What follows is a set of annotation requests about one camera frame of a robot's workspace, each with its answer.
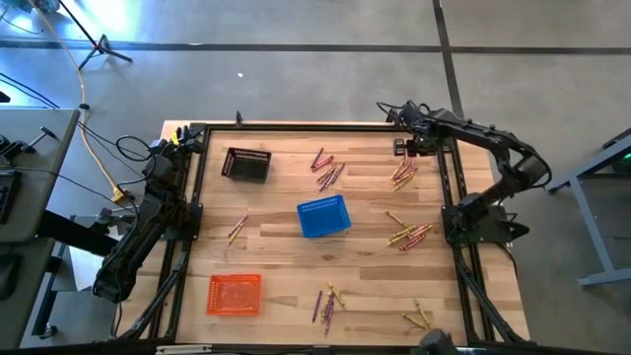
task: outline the black plastic basket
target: black plastic basket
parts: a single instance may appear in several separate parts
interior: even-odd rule
[[[228,148],[221,175],[242,181],[265,182],[271,160],[269,152]]]

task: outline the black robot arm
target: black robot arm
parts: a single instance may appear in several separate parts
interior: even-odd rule
[[[186,127],[169,142],[159,140],[149,148],[143,170],[145,193],[129,231],[104,259],[93,285],[93,294],[118,303],[129,297],[136,273],[156,242],[166,236],[185,240],[197,234],[199,211],[186,203],[183,186],[187,162],[203,147]]]
[[[443,144],[446,138],[485,148],[493,154],[502,178],[483,192],[469,193],[458,203],[454,222],[463,232],[474,232],[480,224],[488,222],[485,219],[491,214],[494,215],[493,219],[501,217],[496,216],[497,207],[492,207],[493,203],[512,197],[515,193],[544,186],[552,177],[550,167],[536,150],[513,133],[497,130],[494,125],[487,127],[471,119],[460,119],[444,108],[429,110],[427,106],[417,106],[412,101],[397,108],[390,110],[388,120],[393,120],[396,125],[413,134],[412,139],[406,142],[408,155],[434,154],[436,145]],[[511,164],[511,151],[520,155],[514,164]],[[546,182],[536,184],[545,175]],[[507,235],[503,234],[504,238],[500,238],[500,241],[489,242],[509,242],[527,233],[526,226],[505,220],[501,222],[501,227],[510,233],[510,237],[506,240]]]

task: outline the orange plastic basket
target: orange plastic basket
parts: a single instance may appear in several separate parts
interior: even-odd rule
[[[260,275],[212,275],[208,316],[256,316],[260,309]]]

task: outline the blue plastic basket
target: blue plastic basket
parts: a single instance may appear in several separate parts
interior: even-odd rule
[[[351,227],[342,195],[299,204],[298,217],[305,238],[322,237]]]

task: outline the concrete floor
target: concrete floor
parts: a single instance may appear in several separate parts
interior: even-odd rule
[[[452,45],[631,45],[626,19],[631,2],[625,0],[444,0],[443,6]],[[93,34],[105,32],[112,40],[439,44],[431,0],[110,0],[106,5],[82,0],[72,9]],[[84,39],[62,14],[50,16],[62,36]],[[32,30],[42,28],[34,15],[12,11],[8,19]],[[47,32],[25,35],[0,23],[0,39],[25,38],[50,40]],[[86,51],[73,54],[82,58]],[[451,107],[439,53],[124,54],[134,62],[100,56],[83,71],[93,108],[90,125],[109,138],[133,134],[150,140],[165,119],[234,119],[237,109],[245,119],[380,121],[376,101],[401,104],[413,99]],[[0,58],[0,72],[62,107],[79,103],[79,85],[62,50],[0,48]],[[513,131],[558,176],[631,122],[628,56],[457,54],[454,63],[466,115]],[[15,98],[13,105],[36,104],[6,92]],[[134,178],[96,149],[116,179]],[[85,171],[94,173],[87,178]],[[73,141],[62,173],[109,194],[79,139]],[[68,200],[67,191],[76,198]],[[87,214],[103,204],[59,181],[49,208],[62,215]],[[561,191],[552,197],[531,191],[506,204],[531,227],[513,252],[532,339],[630,353],[631,282],[579,287],[577,277],[601,268],[571,194]],[[628,242],[620,243],[621,249],[628,248]],[[113,310],[89,294],[62,295],[52,316],[60,334],[44,341],[27,335],[23,346],[106,339]]]

